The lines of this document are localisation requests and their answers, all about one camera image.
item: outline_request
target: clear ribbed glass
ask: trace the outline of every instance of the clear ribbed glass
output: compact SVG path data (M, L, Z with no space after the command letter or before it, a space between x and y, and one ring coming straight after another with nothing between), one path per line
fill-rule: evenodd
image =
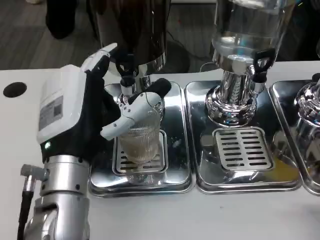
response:
M158 153L161 116L154 108L143 120L119 136L123 151L129 161L143 164L151 161Z

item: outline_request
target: person's leg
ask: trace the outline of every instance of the person's leg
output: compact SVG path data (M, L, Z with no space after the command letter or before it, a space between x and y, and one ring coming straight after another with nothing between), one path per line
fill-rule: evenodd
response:
M63 39L75 28L77 0L47 0L45 22L52 36Z

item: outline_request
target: robotic arm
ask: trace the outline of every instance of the robotic arm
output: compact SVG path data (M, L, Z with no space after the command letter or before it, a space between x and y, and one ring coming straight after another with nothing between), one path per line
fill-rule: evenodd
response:
M103 80L117 51L116 43L108 45L88 57L81 68L64 66L44 83L37 133L44 168L24 165L21 169L25 183L18 240L88 240L87 190L94 157L107 140L143 119L148 108L171 89L162 78L118 106ZM41 197L26 225L37 180Z

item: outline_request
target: cable on floor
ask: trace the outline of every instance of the cable on floor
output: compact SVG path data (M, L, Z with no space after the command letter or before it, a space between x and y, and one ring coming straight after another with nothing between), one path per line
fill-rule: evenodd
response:
M200 67L200 70L199 70L199 73L202 72L202 68L205 66L205 65L208 65L208 64L215 64L213 61L209 61L209 62L206 62L204 64L202 64L202 66Z
M176 40L174 38L174 36L171 34L171 32L169 31L166 31L170 37L172 38L173 41L175 41L177 44L179 44L191 57L195 58L195 59L198 59L198 60L210 60L210 57L209 56L197 56L197 55L194 55L193 53L189 52L186 47L178 40Z

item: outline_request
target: label sticker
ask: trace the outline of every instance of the label sticker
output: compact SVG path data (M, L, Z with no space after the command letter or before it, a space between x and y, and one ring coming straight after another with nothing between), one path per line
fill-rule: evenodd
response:
M64 96L60 96L41 108L39 131L63 117L63 102Z

